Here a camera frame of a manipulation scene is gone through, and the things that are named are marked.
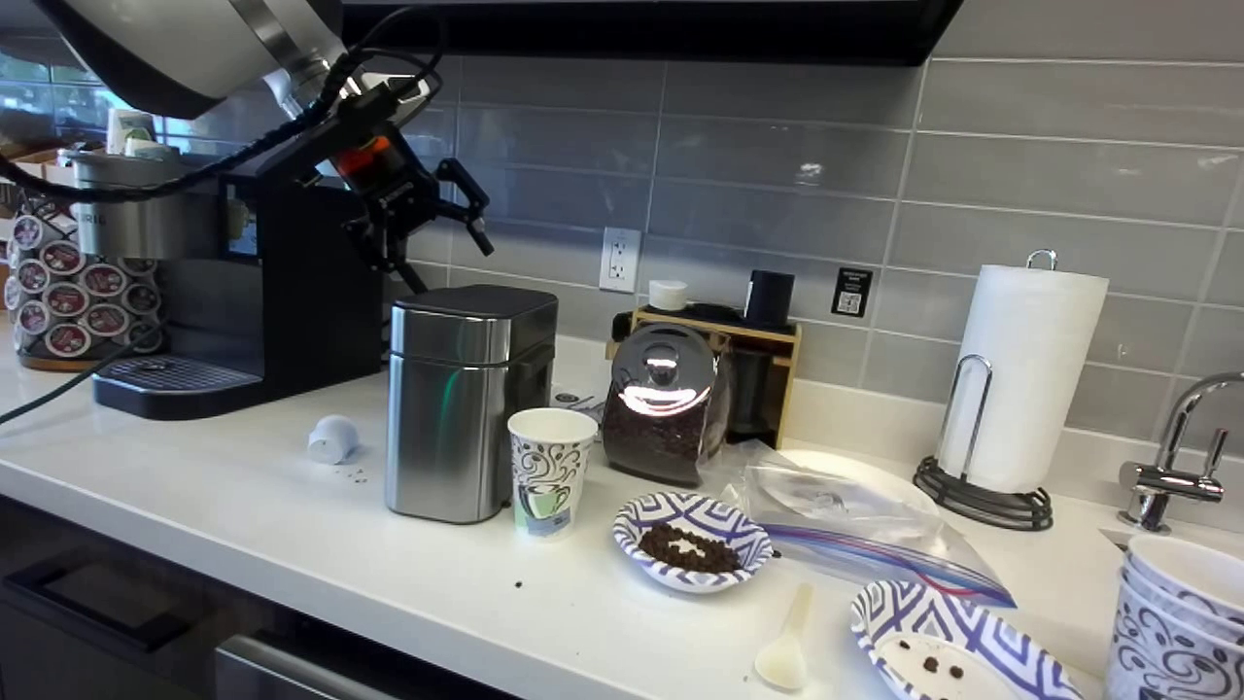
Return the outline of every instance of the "spoon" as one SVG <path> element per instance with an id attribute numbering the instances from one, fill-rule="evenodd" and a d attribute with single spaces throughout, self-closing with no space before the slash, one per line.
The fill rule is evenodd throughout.
<path id="1" fill-rule="evenodd" d="M 781 635 L 752 656 L 754 677 L 767 681 L 770 690 L 801 691 L 807 683 L 807 660 L 801 641 L 807 607 L 811 607 L 811 586 L 801 582 L 790 599 Z"/>

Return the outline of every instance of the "blue patterned plate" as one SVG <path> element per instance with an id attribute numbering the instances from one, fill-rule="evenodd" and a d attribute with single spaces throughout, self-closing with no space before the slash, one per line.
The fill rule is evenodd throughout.
<path id="1" fill-rule="evenodd" d="M 761 527 L 692 492 L 662 492 L 627 507 L 615 523 L 615 543 L 649 578 L 689 594 L 739 586 L 775 562 L 775 540 Z M 729 547 L 739 563 L 729 573 L 692 573 L 689 563 L 674 563 L 711 555 L 711 547 Z"/>
<path id="2" fill-rule="evenodd" d="M 1026 635 L 971 599 L 915 578 L 866 582 L 853 635 L 895 698 L 907 700 L 1075 700 L 1065 669 Z"/>

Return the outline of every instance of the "wall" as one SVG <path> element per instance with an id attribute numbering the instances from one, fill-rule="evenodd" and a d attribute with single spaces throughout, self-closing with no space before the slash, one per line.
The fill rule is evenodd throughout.
<path id="1" fill-rule="evenodd" d="M 921 72 L 450 55 L 412 144 L 486 184 L 499 254 L 460 231 L 412 254 L 430 284 L 547 289 L 569 335 L 606 337 L 641 296 L 593 292 L 599 235 L 632 226 L 641 280 L 696 300 L 796 273 L 801 378 L 945 402 L 977 270 L 1056 250 L 1113 280 L 1069 424 L 1147 440 L 1191 378 L 1244 370 L 1236 29 L 1241 0 L 968 0 Z M 229 151 L 277 121 L 257 90 L 167 134 Z M 877 273 L 866 318 L 828 314 L 838 266 Z"/>

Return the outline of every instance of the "dishwasher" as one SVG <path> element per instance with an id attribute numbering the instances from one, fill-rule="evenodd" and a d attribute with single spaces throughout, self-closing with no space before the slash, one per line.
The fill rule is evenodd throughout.
<path id="1" fill-rule="evenodd" d="M 310 619 L 216 646 L 214 700 L 500 700 L 505 691 L 424 667 Z"/>

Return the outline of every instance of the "faucet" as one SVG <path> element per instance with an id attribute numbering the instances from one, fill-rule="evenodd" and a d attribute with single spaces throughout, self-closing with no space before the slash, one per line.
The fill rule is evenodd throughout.
<path id="1" fill-rule="evenodd" d="M 1135 523 L 1138 529 L 1149 529 L 1149 534 L 1169 534 L 1169 527 L 1164 527 L 1169 494 L 1221 502 L 1215 462 L 1227 442 L 1223 429 L 1213 431 L 1201 476 L 1175 472 L 1175 459 L 1177 459 L 1182 429 L 1193 415 L 1193 410 L 1223 385 L 1244 385 L 1244 375 L 1208 375 L 1193 381 L 1169 406 L 1153 462 L 1123 462 L 1123 476 L 1135 476 L 1135 502 L 1118 512 L 1123 523 Z"/>

